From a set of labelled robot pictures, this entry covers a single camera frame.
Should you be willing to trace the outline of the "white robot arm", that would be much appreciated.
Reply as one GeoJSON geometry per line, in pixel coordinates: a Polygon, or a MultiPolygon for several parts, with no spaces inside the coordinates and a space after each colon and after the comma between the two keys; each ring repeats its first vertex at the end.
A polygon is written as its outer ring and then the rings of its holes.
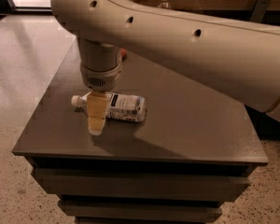
{"type": "Polygon", "coordinates": [[[83,83],[111,91],[126,49],[280,122],[280,27],[133,0],[50,0],[78,39],[83,83]]]}

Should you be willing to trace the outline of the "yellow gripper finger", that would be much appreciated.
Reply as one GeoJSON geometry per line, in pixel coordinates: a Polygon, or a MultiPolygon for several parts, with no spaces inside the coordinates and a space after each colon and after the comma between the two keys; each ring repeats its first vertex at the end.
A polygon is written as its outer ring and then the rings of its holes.
{"type": "Polygon", "coordinates": [[[105,126],[108,99],[104,92],[92,91],[87,96],[88,130],[91,135],[100,135],[105,126]]]}

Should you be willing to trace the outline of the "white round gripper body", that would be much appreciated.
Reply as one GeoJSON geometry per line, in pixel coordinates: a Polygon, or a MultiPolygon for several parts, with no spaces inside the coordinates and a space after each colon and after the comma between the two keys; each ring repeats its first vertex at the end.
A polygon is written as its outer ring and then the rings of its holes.
{"type": "Polygon", "coordinates": [[[120,48],[84,38],[79,38],[77,44],[84,85],[93,91],[112,91],[122,70],[120,48]]]}

